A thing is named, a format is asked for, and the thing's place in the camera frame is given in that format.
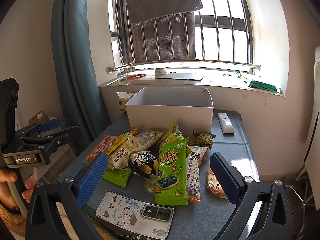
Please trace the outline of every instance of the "smartphone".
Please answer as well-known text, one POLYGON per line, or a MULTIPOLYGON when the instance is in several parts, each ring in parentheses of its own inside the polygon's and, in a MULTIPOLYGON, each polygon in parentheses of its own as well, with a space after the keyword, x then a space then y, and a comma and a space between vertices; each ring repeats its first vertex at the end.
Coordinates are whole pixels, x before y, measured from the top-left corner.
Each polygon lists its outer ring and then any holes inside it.
POLYGON ((105 226, 127 239, 166 239, 174 209, 108 191, 96 210, 105 226))

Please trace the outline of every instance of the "open box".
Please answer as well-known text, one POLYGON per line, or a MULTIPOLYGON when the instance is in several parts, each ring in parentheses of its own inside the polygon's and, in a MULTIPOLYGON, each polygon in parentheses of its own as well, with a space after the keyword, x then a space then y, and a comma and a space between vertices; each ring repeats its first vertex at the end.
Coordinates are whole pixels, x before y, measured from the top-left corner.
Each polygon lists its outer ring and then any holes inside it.
POLYGON ((143 88, 126 103, 131 129, 167 132, 176 122, 181 133, 211 132, 213 103, 206 88, 143 88))

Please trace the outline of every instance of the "curtain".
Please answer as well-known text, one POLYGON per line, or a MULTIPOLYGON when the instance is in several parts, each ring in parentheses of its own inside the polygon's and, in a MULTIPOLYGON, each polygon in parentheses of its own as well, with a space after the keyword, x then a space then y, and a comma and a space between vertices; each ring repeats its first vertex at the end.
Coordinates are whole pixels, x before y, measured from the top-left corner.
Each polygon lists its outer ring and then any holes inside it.
POLYGON ((66 125, 81 128, 86 147, 111 124, 91 59, 87 0, 54 0, 51 35, 66 125))

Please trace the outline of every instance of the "human hand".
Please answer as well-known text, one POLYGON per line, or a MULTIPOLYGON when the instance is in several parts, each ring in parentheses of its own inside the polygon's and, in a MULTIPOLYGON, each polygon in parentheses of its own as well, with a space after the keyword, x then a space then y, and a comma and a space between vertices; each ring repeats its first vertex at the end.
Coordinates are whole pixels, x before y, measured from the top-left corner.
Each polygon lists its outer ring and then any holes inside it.
MULTIPOLYGON (((16 180, 17 174, 14 171, 9 169, 0 170, 0 202, 7 209, 15 209, 17 207, 17 203, 14 200, 7 184, 7 182, 15 182, 16 180)), ((32 175, 25 181, 25 187, 27 190, 22 193, 22 197, 26 199, 28 203, 30 203, 32 192, 37 181, 38 170, 36 167, 33 167, 32 175)))

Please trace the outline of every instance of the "blue gripper pad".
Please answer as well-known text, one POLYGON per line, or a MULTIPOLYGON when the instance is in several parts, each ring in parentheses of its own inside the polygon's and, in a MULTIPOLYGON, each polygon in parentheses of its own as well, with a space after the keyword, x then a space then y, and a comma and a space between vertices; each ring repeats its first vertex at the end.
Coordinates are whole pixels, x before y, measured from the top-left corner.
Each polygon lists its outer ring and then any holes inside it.
POLYGON ((42 122, 39 127, 38 127, 38 131, 39 132, 47 132, 50 131, 52 129, 61 127, 63 125, 63 121, 61 118, 56 118, 47 122, 42 122))
POLYGON ((215 174, 230 203, 235 205, 240 204, 240 186, 232 177, 231 172, 225 167, 216 153, 213 153, 210 156, 210 168, 215 174))
POLYGON ((88 203, 107 168, 108 156, 104 153, 99 153, 87 167, 79 171, 75 178, 73 192, 80 207, 88 203))

